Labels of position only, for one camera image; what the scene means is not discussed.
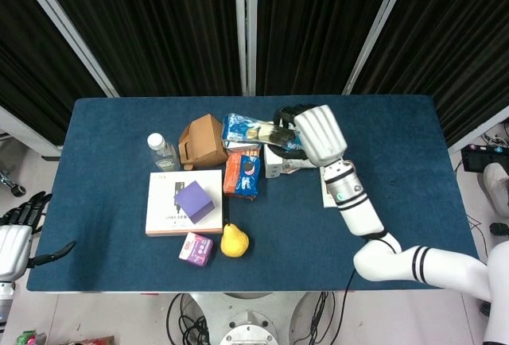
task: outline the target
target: brown paper box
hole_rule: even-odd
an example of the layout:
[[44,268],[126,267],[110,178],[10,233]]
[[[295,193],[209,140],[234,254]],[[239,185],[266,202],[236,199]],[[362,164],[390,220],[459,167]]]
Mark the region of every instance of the brown paper box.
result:
[[178,140],[184,169],[207,168],[224,163],[228,155],[223,147],[222,132],[223,125],[211,114],[191,122]]

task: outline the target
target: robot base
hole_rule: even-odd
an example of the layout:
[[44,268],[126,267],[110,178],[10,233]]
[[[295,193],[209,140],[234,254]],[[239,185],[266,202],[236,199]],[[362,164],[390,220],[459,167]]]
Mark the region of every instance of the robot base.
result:
[[293,312],[305,293],[243,295],[191,293],[207,319],[210,343],[289,345]]

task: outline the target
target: floor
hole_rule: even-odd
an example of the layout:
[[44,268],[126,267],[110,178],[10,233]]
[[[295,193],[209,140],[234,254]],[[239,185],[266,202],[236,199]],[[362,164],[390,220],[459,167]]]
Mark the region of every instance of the floor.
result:
[[[58,163],[42,160],[16,141],[0,146],[0,159],[13,171],[13,178],[27,188],[27,194],[51,190]],[[452,155],[452,167],[456,167],[459,160],[459,154]],[[475,198],[476,202],[465,204],[465,209],[470,216],[483,222],[480,228],[490,250],[495,242],[488,226],[497,219],[495,213],[475,174],[460,169],[457,179],[464,202]],[[28,196],[15,199],[6,188],[0,188],[0,212],[26,199]],[[481,259],[484,259],[482,238],[477,231],[473,234]],[[6,331],[0,337],[1,345],[14,344],[16,337],[29,329],[46,333],[50,345],[105,335],[114,335],[115,343],[121,345],[169,343],[165,315],[173,295],[31,293],[25,289],[26,279],[27,275],[17,282]],[[338,300],[342,297],[343,293],[337,293]],[[291,343],[307,334],[316,300],[317,294],[309,293],[296,310]],[[480,345],[487,319],[479,313],[478,305],[471,297],[445,290],[349,293],[343,327],[335,343]],[[325,308],[319,333],[324,330],[330,314],[329,305]],[[338,319],[336,312],[333,328]],[[171,328],[174,333],[178,331],[176,325]],[[330,343],[333,334],[333,330],[329,331],[323,343]]]

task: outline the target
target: bottle cap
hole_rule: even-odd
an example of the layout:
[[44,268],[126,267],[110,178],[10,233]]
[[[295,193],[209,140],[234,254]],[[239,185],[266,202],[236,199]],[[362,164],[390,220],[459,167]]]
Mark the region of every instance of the bottle cap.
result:
[[159,133],[152,133],[146,142],[152,150],[161,150],[165,147],[165,139]]

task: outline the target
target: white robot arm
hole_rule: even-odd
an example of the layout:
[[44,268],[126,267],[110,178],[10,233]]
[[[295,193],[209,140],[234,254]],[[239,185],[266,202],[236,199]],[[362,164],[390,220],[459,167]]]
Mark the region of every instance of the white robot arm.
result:
[[509,242],[498,245],[488,266],[465,254],[415,246],[402,252],[373,208],[351,161],[347,143],[328,106],[314,107],[294,119],[309,160],[324,167],[324,181],[350,232],[367,240],[354,266],[369,281],[409,280],[468,293],[491,301],[485,344],[509,344]]

